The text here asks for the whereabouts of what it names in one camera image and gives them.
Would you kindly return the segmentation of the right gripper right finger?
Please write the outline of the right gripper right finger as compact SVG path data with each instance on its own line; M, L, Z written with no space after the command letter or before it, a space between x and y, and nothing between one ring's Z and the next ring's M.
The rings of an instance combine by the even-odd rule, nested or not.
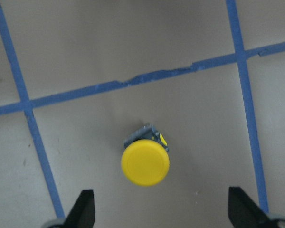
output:
M285 228L285 218L267 215L240 187L228 189L228 218L235 228Z

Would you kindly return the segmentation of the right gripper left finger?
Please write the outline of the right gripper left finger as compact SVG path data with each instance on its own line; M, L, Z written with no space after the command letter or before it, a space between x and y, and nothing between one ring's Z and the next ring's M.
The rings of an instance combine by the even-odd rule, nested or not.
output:
M95 225L95 197L93 189L82 190L66 218L44 223L42 228L93 228Z

